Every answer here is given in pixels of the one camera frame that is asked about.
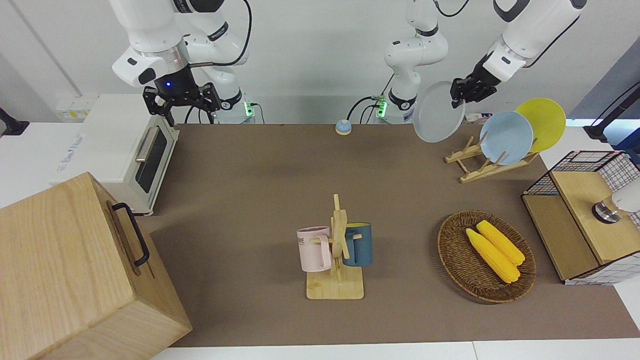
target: blue mug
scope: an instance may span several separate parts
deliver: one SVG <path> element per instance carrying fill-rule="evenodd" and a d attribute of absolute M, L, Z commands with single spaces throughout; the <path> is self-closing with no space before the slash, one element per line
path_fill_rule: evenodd
<path fill-rule="evenodd" d="M 345 259 L 343 256 L 343 264 L 362 267 L 373 263 L 373 242 L 370 223 L 353 222 L 347 224 L 347 231 L 344 237 L 349 249 L 349 259 Z"/>

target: wooden crate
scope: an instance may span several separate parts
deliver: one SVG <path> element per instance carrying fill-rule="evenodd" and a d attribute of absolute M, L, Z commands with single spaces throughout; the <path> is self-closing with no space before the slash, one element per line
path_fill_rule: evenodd
<path fill-rule="evenodd" d="M 191 330 L 151 237 L 136 266 L 114 204 L 85 173 L 0 209 L 2 359 L 150 359 Z"/>

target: green indicator light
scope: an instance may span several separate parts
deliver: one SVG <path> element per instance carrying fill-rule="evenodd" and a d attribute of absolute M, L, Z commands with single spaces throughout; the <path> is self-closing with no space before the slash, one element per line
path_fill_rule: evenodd
<path fill-rule="evenodd" d="M 385 100 L 380 101 L 380 105 L 378 105 L 378 117 L 385 117 L 387 114 L 387 102 Z"/>
<path fill-rule="evenodd" d="M 244 102 L 244 112 L 246 113 L 247 117 L 252 117 L 253 116 L 253 106 L 251 106 L 248 102 Z"/>

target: brown table surface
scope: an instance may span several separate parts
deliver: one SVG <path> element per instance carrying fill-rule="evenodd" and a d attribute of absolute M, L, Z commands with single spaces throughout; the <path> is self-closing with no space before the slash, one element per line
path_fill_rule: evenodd
<path fill-rule="evenodd" d="M 412 126 L 180 126 L 151 217 L 139 218 L 193 324 L 178 347 L 639 337 L 611 286 L 565 286 L 520 194 L 545 167 L 459 184 L 461 149 L 479 127 L 424 143 Z M 480 160 L 466 160 L 477 168 Z M 329 225 L 332 194 L 349 221 L 372 223 L 365 297 L 307 300 L 296 230 Z M 472 301 L 438 259 L 440 224 L 464 209 L 515 226 L 538 279 L 507 304 Z"/>

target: woven basket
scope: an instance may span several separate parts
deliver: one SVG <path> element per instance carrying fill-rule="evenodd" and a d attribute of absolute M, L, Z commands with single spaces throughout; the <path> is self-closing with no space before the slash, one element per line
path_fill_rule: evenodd
<path fill-rule="evenodd" d="M 516 282 L 503 282 L 471 246 L 465 229 L 475 230 L 476 224 L 482 220 L 493 224 L 524 254 L 525 261 L 518 266 L 520 278 Z M 453 281 L 469 294 L 487 302 L 518 300 L 529 292 L 536 280 L 536 261 L 527 241 L 506 221 L 482 211 L 460 211 L 445 220 L 438 233 L 438 253 Z"/>

